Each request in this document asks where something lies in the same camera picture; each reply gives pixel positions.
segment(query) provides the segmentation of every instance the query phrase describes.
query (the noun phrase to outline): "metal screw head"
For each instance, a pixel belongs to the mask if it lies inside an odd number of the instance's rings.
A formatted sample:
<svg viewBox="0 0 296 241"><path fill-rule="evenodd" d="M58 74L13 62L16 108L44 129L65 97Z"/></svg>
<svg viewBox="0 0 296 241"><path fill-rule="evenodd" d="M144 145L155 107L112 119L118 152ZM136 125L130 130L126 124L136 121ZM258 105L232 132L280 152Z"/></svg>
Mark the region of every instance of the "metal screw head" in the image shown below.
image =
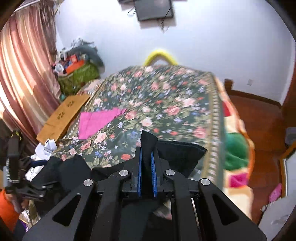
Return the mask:
<svg viewBox="0 0 296 241"><path fill-rule="evenodd" d="M91 179L86 179L84 182L83 182L83 185L85 185L86 187L89 187L93 184L93 181Z"/></svg>
<svg viewBox="0 0 296 241"><path fill-rule="evenodd" d="M210 182L209 179L203 178L202 181L201 181L201 183L202 183L204 186L208 186L208 185L210 185L211 182Z"/></svg>
<svg viewBox="0 0 296 241"><path fill-rule="evenodd" d="M120 172L119 172L119 175L120 176L126 176L128 174L128 170L121 170Z"/></svg>
<svg viewBox="0 0 296 241"><path fill-rule="evenodd" d="M166 173L166 175L168 175L168 176L172 176L172 175L175 174L175 171L172 170L172 169L168 169L168 170L165 171L165 173Z"/></svg>

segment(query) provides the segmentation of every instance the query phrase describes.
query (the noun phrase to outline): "pink towel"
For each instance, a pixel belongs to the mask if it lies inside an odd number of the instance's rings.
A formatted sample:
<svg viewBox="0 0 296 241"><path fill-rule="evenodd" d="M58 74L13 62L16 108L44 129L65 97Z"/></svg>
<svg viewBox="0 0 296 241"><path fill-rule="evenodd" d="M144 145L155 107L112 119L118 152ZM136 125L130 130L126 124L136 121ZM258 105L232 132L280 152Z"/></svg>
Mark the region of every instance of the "pink towel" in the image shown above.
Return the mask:
<svg viewBox="0 0 296 241"><path fill-rule="evenodd" d="M79 121L79 139L87 139L116 117L124 114L126 109L103 110L97 112L81 112Z"/></svg>

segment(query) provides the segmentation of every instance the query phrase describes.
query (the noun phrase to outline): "orange box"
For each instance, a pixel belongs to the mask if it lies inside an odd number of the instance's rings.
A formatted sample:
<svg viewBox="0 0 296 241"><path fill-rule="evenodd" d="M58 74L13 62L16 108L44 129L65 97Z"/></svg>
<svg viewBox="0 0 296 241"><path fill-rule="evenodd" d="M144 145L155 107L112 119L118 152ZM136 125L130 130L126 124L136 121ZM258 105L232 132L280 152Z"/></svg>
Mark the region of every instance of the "orange box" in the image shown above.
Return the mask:
<svg viewBox="0 0 296 241"><path fill-rule="evenodd" d="M66 68L66 73L71 74L74 70L80 68L83 65L84 65L84 60L80 60L76 63L73 63L73 64L69 65L68 68Z"/></svg>

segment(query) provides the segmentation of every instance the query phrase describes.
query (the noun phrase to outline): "wooden baseboard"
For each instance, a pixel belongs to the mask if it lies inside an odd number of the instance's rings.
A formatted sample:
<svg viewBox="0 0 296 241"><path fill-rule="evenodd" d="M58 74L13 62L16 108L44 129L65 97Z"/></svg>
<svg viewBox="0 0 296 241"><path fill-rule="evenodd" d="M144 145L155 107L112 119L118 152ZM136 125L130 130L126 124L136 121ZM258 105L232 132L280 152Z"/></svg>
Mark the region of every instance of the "wooden baseboard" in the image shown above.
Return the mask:
<svg viewBox="0 0 296 241"><path fill-rule="evenodd" d="M233 86L233 80L231 80L231 79L224 80L224 87L225 87L225 90L229 96L234 95L234 96L240 96L240 97L245 97L245 98L249 98L249 99L255 99L255 100L259 100L262 102L276 105L279 108L281 108L281 104L278 101L271 100L271 99L268 99L268 98L265 98L262 96L246 93L246 92L236 91L236 90L232 89L232 86Z"/></svg>

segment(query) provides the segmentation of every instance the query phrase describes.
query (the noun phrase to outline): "green basket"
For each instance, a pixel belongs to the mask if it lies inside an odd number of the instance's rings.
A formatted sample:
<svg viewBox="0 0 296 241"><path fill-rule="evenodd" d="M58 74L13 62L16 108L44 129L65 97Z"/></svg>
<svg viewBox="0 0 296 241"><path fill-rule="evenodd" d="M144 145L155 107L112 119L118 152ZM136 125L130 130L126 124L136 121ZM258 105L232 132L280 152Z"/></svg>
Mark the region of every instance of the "green basket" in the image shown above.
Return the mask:
<svg viewBox="0 0 296 241"><path fill-rule="evenodd" d="M85 63L85 65L74 70L71 74L58 77L61 86L61 92L65 96L75 95L87 82L99 78L99 72L96 65Z"/></svg>

